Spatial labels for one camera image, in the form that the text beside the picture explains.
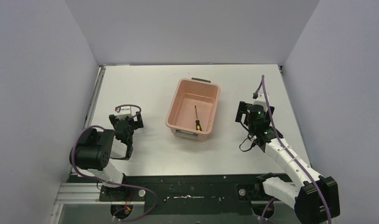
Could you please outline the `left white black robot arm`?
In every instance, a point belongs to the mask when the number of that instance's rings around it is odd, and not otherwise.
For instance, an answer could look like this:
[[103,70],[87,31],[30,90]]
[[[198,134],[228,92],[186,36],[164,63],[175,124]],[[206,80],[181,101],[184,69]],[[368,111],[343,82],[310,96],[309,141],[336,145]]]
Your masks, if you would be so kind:
[[101,200],[125,201],[132,190],[126,175],[112,164],[112,159],[127,161],[133,152],[134,131],[143,128],[141,113],[109,115],[112,129],[98,131],[92,127],[80,135],[70,152],[70,164],[90,172],[102,183]]

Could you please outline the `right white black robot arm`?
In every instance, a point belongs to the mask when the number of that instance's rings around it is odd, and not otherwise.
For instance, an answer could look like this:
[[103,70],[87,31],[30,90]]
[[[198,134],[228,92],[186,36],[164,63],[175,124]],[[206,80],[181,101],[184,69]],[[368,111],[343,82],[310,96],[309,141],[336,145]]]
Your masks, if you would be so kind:
[[258,146],[272,158],[292,183],[273,173],[258,177],[259,190],[291,207],[302,224],[330,222],[341,214],[338,184],[308,165],[273,126],[274,107],[241,101],[235,121],[248,132],[251,147]]

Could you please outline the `black yellow handled screwdriver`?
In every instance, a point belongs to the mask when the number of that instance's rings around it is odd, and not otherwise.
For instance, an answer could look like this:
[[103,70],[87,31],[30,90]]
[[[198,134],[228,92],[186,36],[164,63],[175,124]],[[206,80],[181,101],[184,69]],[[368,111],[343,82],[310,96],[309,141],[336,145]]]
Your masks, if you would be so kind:
[[200,120],[198,117],[197,106],[194,106],[194,109],[195,109],[195,128],[197,131],[202,131]]

